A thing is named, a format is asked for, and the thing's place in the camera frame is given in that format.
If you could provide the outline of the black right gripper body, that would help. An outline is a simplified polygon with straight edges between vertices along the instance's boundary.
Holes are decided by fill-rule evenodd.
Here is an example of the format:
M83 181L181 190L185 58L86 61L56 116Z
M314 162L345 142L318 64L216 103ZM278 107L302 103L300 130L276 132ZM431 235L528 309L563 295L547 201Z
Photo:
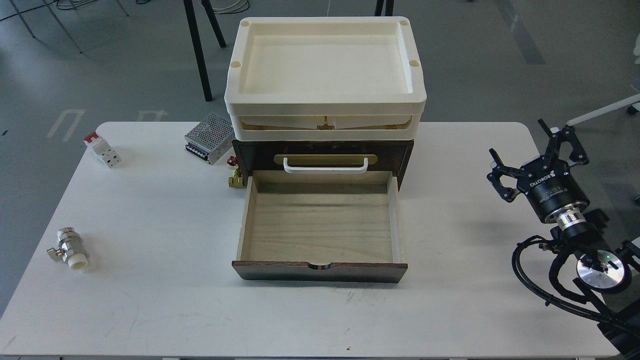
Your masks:
M584 210L590 200L570 174L569 164L556 159L553 164L544 166L541 156L520 167L522 175L518 178L518 190L525 194L537 218L541 223L551 224L566 207Z

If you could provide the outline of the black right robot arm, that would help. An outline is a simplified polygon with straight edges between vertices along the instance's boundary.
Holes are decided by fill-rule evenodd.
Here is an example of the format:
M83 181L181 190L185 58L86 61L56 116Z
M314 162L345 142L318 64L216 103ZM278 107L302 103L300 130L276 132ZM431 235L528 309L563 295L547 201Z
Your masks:
M538 120L549 142L545 153L518 168L503 164L490 149L492 170L487 174L498 195L508 203L524 194L537 218L553 224L551 239L533 235L518 243L511 256L515 276L533 294L565 312L595 321L602 335L627 360L640 357L639 301L619 311L610 309L598 293L617 294L631 284L631 269L639 269L639 247L625 241L616 249L602 235L609 218L600 209L586 211L589 198L572 177L570 168L585 166L588 156L573 127L550 128ZM521 255L537 245L555 259L548 279L556 294L542 289L525 273Z

